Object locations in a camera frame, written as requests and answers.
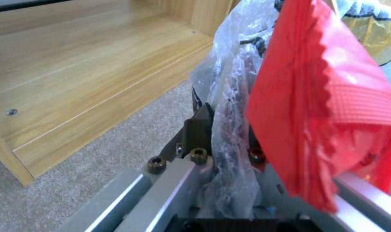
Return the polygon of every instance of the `red plastic bag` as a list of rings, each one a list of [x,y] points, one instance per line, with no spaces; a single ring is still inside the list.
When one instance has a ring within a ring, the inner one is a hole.
[[[391,189],[391,85],[322,0],[287,0],[246,116],[293,196],[335,212],[333,178]]]

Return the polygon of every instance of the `wooden shelf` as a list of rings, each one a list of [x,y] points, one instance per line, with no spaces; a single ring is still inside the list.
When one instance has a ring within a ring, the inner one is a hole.
[[[36,178],[187,79],[211,45],[141,0],[1,12],[0,137]]]

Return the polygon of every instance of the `packaging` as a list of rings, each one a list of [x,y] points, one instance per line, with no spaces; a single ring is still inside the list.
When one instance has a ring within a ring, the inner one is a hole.
[[[337,210],[333,178],[391,188],[391,85],[323,0],[286,1],[246,116],[290,195]]]
[[[216,175],[205,186],[200,217],[252,217],[259,186],[248,159],[244,110],[277,16],[274,0],[242,0],[218,28],[210,54],[191,73],[195,108],[208,102],[215,111]]]

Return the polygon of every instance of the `clear plastic bag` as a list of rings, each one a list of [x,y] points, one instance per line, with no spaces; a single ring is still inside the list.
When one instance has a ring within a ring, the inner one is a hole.
[[[342,21],[380,65],[391,84],[391,6],[377,0],[338,0]]]
[[[259,186],[248,159],[244,109],[262,62],[262,47],[254,41],[268,45],[277,16],[274,0],[242,0],[191,73],[197,97],[215,110],[211,146],[217,173],[205,187],[200,217],[252,217]]]

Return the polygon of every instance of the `black plastic part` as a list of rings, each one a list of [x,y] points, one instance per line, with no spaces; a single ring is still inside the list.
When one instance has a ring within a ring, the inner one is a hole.
[[[174,217],[165,232],[319,232],[311,220],[187,219]]]
[[[1,5],[0,12],[7,11],[7,10],[13,10],[13,9],[32,7],[32,6],[46,5],[46,4],[51,4],[51,3],[65,2],[65,1],[71,1],[71,0],[33,0],[30,2],[24,2],[24,3],[14,3],[14,4]]]
[[[243,44],[253,44],[256,46],[260,57],[263,57],[263,54],[266,52],[266,41],[261,37],[256,37],[248,41],[240,41],[240,45]]]
[[[182,144],[180,158],[184,158],[193,148],[201,147],[211,155],[211,128],[214,112],[208,103],[203,104],[194,116],[184,122],[183,128],[169,141],[159,156],[172,161],[176,157],[176,144]]]

